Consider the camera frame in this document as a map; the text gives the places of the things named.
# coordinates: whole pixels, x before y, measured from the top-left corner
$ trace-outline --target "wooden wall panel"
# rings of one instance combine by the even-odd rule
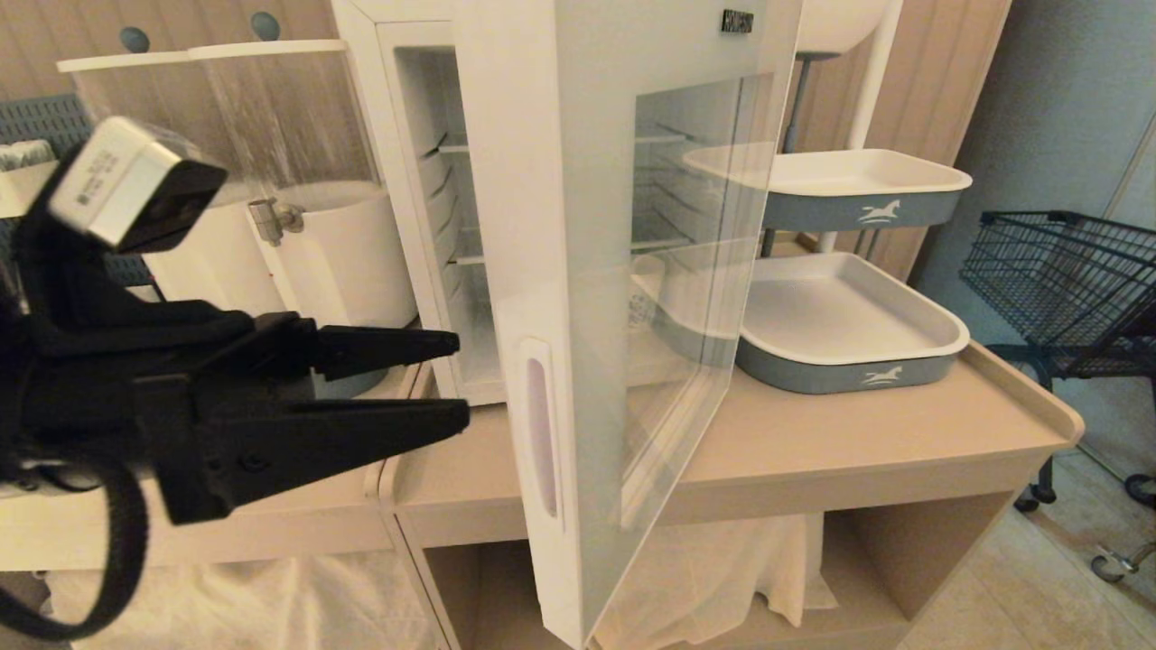
[[[142,29],[151,52],[257,40],[255,12],[282,39],[336,38],[328,0],[0,0],[0,102],[72,90],[62,59],[124,54],[120,30]]]
[[[905,0],[867,146],[951,164],[979,99],[1011,0]],[[815,64],[799,110],[800,152],[845,147],[869,43]],[[926,228],[880,234],[874,261],[906,280]],[[854,248],[844,232],[838,248]]]

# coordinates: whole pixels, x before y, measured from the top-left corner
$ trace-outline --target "floor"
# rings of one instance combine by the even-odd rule
[[[1097,542],[1156,538],[1156,512],[1079,451],[1054,485],[1054,504],[1009,509],[899,650],[1156,650],[1156,561],[1116,585],[1088,569]]]

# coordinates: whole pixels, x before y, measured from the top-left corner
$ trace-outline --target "white fabric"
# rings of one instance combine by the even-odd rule
[[[80,620],[99,571],[47,576]],[[431,622],[392,551],[146,569],[125,614],[75,650],[432,650]]]
[[[742,625],[756,593],[795,627],[838,606],[820,576],[823,515],[655,527],[595,630],[603,650],[702,643]]]

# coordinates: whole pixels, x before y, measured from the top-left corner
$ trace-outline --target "black cable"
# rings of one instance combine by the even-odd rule
[[[109,508],[109,551],[96,604],[79,623],[42,616],[0,589],[0,625],[44,641],[75,641],[91,636],[119,616],[132,600],[148,545],[148,510],[136,478],[123,464],[95,453],[66,451],[45,455],[38,463],[62,461],[91,472],[104,487]]]

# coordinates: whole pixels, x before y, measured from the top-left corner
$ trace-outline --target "refrigerator door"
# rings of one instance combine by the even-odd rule
[[[538,596],[573,648],[727,390],[799,5],[457,6]]]

